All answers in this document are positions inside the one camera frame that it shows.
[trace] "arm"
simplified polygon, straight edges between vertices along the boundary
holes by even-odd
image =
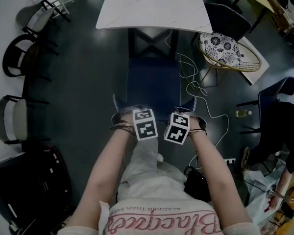
[[[132,121],[132,114],[125,117]],[[113,197],[129,136],[130,133],[125,130],[114,132],[93,167],[83,196],[68,226],[84,226],[98,230],[101,214],[99,201],[109,203]]]
[[[200,128],[196,119],[191,117],[190,121],[191,130]],[[191,139],[197,149],[221,228],[251,222],[241,202],[231,172],[218,150],[203,132],[193,133]]]
[[[282,194],[282,191],[285,187],[285,185],[288,183],[290,177],[291,177],[291,173],[289,173],[287,167],[285,167],[282,175],[281,175],[281,178],[279,180],[279,183],[278,183],[278,186],[276,187],[276,192],[277,193],[280,193]],[[271,199],[270,199],[270,202],[269,202],[269,206],[271,209],[275,209],[278,202],[279,202],[280,198],[277,197],[277,196],[273,196]]]

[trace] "floral cushion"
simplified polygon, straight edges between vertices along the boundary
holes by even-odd
[[[200,48],[209,56],[224,64],[237,67],[241,61],[238,44],[234,39],[220,33],[201,33],[199,38]],[[209,63],[221,66],[219,63],[209,59]]]

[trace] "white cable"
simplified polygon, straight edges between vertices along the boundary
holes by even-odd
[[[170,46],[169,46],[168,43],[167,43],[167,39],[171,36],[171,34],[172,34],[172,31],[170,32],[170,34],[169,34],[169,35],[166,37],[166,39],[165,39],[165,44],[166,44],[169,48],[170,48]],[[181,54],[181,53],[176,52],[175,54],[180,55],[180,61],[179,61],[179,62],[180,62],[180,66],[181,66],[181,63],[183,63],[183,64],[187,64],[187,65],[192,66],[193,69],[194,69],[194,73],[193,73],[193,75],[189,75],[189,76],[181,76],[181,75],[180,75],[181,78],[189,78],[189,77],[193,77],[193,78],[192,78],[192,81],[186,86],[186,92],[187,92],[189,95],[191,95],[191,96],[194,96],[194,97],[197,97],[197,98],[201,98],[201,99],[203,99],[203,100],[205,101],[205,103],[206,103],[206,107],[207,107],[207,111],[208,111],[208,114],[209,114],[209,117],[210,117],[210,118],[220,118],[220,117],[223,117],[223,116],[226,116],[226,117],[227,117],[227,128],[226,128],[226,132],[224,133],[224,135],[219,139],[219,141],[218,141],[217,144],[215,145],[215,147],[217,147],[217,145],[220,143],[220,141],[224,138],[224,136],[227,134],[227,132],[228,132],[228,130],[229,130],[229,116],[228,116],[227,114],[222,114],[222,115],[220,115],[220,116],[216,116],[216,117],[211,116],[206,99],[203,98],[203,97],[201,97],[201,96],[196,96],[196,95],[194,95],[194,94],[191,94],[191,93],[188,91],[188,87],[189,87],[190,85],[192,85],[194,88],[199,89],[200,92],[201,92],[204,96],[207,96],[207,95],[208,95],[207,91],[206,91],[204,88],[200,87],[199,83],[198,83],[197,81],[195,81],[195,75],[198,73],[198,68],[197,68],[195,62],[194,62],[191,58],[189,58],[188,56],[185,56],[185,55],[183,55],[183,54]],[[190,64],[190,63],[186,63],[186,62],[181,61],[181,56],[186,57],[187,59],[191,60],[191,62],[193,63],[193,65]],[[194,160],[194,158],[195,158],[196,156],[198,156],[198,154],[196,154],[196,155],[191,159],[191,161],[190,161],[190,163],[189,163],[189,166],[191,166],[191,163],[192,163],[192,161]]]

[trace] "hand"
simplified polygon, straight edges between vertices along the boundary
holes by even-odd
[[[125,113],[122,117],[121,120],[126,120],[130,124],[133,124],[133,113],[132,112],[127,112]]]
[[[269,201],[269,208],[272,209],[272,210],[275,209],[276,206],[277,206],[277,204],[278,204],[278,202],[279,202],[279,200],[280,200],[279,197],[277,197],[277,196],[272,196],[272,197],[270,198],[270,201]]]
[[[200,129],[200,125],[198,123],[198,120],[194,116],[190,116],[190,125],[191,125],[191,129],[190,130]]]

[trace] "small bottle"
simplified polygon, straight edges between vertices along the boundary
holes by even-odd
[[[247,115],[251,115],[251,111],[242,110],[242,111],[236,111],[235,112],[235,116],[237,118],[243,118],[243,117],[246,117]]]

